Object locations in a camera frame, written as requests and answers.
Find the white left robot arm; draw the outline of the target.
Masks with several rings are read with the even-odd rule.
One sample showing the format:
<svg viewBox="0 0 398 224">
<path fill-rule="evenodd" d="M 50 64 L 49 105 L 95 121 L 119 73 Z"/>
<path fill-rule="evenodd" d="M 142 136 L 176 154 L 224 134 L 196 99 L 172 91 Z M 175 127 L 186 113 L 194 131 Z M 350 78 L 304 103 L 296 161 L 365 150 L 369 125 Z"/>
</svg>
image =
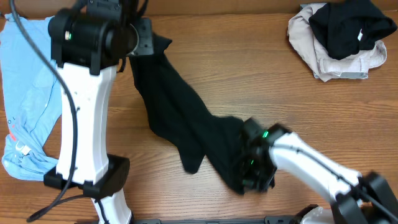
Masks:
<svg viewBox="0 0 398 224">
<path fill-rule="evenodd" d="M 132 223 L 123 187 L 129 159 L 108 154 L 108 102 L 117 73 L 128 57 L 154 52 L 146 6 L 137 1 L 85 1 L 61 9 L 50 20 L 51 58 L 62 88 L 62 138 L 57 165 L 44 184 L 71 187 L 90 198 L 100 223 Z"/>
</svg>

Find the black shirt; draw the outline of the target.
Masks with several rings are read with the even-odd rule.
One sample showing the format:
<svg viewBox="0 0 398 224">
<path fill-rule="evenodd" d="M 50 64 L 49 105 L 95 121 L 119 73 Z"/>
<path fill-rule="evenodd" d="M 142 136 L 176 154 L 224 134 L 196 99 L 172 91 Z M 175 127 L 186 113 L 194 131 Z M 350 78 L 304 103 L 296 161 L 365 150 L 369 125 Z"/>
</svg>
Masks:
<svg viewBox="0 0 398 224">
<path fill-rule="evenodd" d="M 154 134 L 177 147 L 183 168 L 196 174 L 207 157 L 225 184 L 237 194 L 244 187 L 232 172 L 242 143 L 243 120 L 212 115 L 196 91 L 179 75 L 165 55 L 172 40 L 154 36 L 154 54 L 131 57 L 134 86 L 146 106 Z"/>
</svg>

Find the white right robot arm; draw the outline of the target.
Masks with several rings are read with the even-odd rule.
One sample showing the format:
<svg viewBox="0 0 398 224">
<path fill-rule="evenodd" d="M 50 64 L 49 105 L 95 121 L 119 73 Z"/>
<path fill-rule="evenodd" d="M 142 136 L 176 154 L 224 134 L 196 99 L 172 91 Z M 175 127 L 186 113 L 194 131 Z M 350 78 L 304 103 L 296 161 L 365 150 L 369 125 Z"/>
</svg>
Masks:
<svg viewBox="0 0 398 224">
<path fill-rule="evenodd" d="M 349 169 L 310 147 L 300 136 L 275 124 L 263 129 L 255 119 L 244 122 L 238 179 L 246 190 L 275 186 L 277 170 L 307 184 L 330 204 L 309 205 L 286 223 L 397 223 L 397 198 L 377 172 Z"/>
</svg>

